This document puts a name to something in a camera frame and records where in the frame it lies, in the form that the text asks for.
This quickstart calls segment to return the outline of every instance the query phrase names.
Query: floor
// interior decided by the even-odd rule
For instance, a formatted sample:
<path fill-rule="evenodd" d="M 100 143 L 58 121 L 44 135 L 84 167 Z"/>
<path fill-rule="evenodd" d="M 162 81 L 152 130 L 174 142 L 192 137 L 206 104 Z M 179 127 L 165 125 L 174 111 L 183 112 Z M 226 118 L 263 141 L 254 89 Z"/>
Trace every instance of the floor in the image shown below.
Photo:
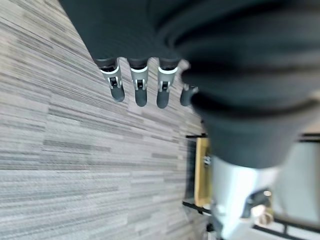
<path fill-rule="evenodd" d="M 205 218 L 181 205 L 187 141 L 200 118 L 156 106 L 149 61 L 140 108 L 120 59 L 125 100 L 108 85 L 57 0 L 0 8 L 0 239 L 198 240 Z"/>
<path fill-rule="evenodd" d="M 320 229 L 320 144 L 296 143 L 273 189 L 273 210 L 282 219 Z"/>

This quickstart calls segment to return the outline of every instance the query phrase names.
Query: gray striped carpet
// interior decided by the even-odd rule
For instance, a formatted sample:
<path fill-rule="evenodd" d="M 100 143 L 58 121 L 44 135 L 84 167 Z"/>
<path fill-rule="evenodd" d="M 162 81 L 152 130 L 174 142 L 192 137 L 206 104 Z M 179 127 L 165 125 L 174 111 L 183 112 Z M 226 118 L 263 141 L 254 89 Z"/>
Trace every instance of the gray striped carpet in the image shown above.
<path fill-rule="evenodd" d="M 115 103 L 56 0 L 1 0 L 0 61 L 1 240 L 200 239 L 206 219 L 181 205 L 200 119 L 179 72 L 159 109 L 151 59 L 140 108 L 121 59 Z"/>

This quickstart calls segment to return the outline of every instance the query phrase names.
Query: robotic arm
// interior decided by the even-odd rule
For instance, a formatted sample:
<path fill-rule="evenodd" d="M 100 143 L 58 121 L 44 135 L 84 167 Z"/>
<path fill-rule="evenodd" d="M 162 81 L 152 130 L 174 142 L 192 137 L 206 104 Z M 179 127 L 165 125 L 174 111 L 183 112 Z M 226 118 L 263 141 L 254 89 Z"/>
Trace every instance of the robotic arm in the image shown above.
<path fill-rule="evenodd" d="M 114 99 L 125 97 L 117 57 L 128 59 L 135 100 L 147 102 L 158 57 L 159 108 L 179 59 L 183 94 L 204 119 L 213 160 L 212 218 L 238 239 L 263 212 L 293 141 L 319 111 L 320 3 L 316 0 L 60 0 Z"/>

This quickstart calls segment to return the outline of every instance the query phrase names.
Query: metal frame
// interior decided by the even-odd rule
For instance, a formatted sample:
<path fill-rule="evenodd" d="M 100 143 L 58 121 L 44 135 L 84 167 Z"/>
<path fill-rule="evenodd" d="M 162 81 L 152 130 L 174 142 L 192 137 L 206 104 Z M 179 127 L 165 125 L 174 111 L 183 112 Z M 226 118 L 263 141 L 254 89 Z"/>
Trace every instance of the metal frame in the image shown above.
<path fill-rule="evenodd" d="M 205 138 L 207 138 L 208 137 L 208 134 L 206 134 L 206 133 L 201 133 L 201 135 L 185 135 L 185 138 L 186 139 L 196 139 L 196 138 L 203 138 L 203 139 L 205 139 Z"/>
<path fill-rule="evenodd" d="M 300 135 L 298 142 L 300 143 L 320 143 L 320 133 L 304 133 Z"/>
<path fill-rule="evenodd" d="M 193 203 L 182 201 L 182 205 L 186 206 L 188 208 L 197 210 L 198 213 L 200 213 L 200 214 L 206 213 L 206 214 L 210 214 L 211 215 L 211 211 L 210 210 L 205 209 L 203 207 L 196 206 Z M 271 230 L 269 228 L 264 228 L 264 227 L 261 227 L 261 226 L 258 226 L 258 225 L 254 225 L 252 228 L 255 229 L 255 230 L 267 233 L 267 234 L 275 235 L 277 237 L 281 237 L 281 238 L 289 239 L 289 240 L 307 240 L 307 239 L 289 235 L 288 234 L 288 227 L 294 227 L 294 228 L 297 228 L 297 229 L 302 229 L 302 230 L 306 230 L 306 231 L 309 231 L 309 232 L 320 234 L 320 229 L 315 228 L 315 227 L 305 226 L 305 225 L 302 225 L 302 224 L 297 224 L 297 223 L 281 220 L 281 219 L 278 219 L 278 218 L 275 218 L 274 222 L 278 223 L 278 224 L 282 224 L 284 226 L 283 232 Z"/>

